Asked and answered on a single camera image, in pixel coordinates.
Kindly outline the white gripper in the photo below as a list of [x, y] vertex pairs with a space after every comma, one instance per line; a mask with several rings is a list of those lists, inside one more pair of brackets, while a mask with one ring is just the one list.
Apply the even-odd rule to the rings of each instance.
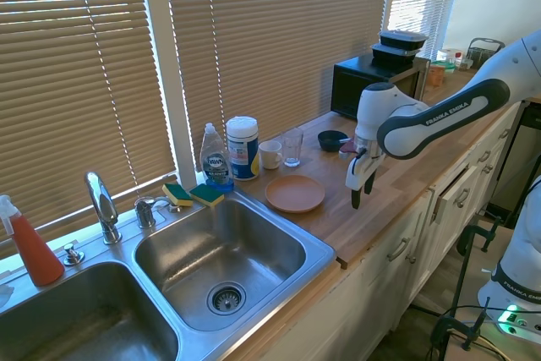
[[346, 152], [352, 156], [346, 175], [346, 186], [351, 189], [352, 208], [360, 206], [362, 188], [371, 194], [376, 171], [385, 159], [385, 153], [374, 140], [353, 137], [345, 144]]

